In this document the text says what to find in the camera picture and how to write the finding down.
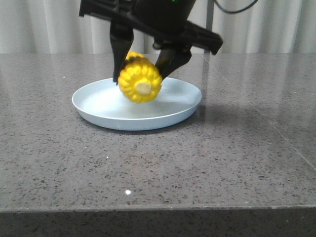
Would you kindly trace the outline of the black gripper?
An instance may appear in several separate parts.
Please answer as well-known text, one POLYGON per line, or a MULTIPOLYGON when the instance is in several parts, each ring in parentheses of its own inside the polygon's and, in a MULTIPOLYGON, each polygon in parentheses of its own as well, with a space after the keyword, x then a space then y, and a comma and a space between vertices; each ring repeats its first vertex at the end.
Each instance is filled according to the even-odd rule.
POLYGON ((188 21, 194 4, 193 0, 83 0, 79 15, 112 21, 113 82, 118 84, 134 40, 133 29, 154 37, 153 48, 160 50, 155 66, 163 79, 189 62, 192 46, 213 55, 218 52, 222 38, 188 21))

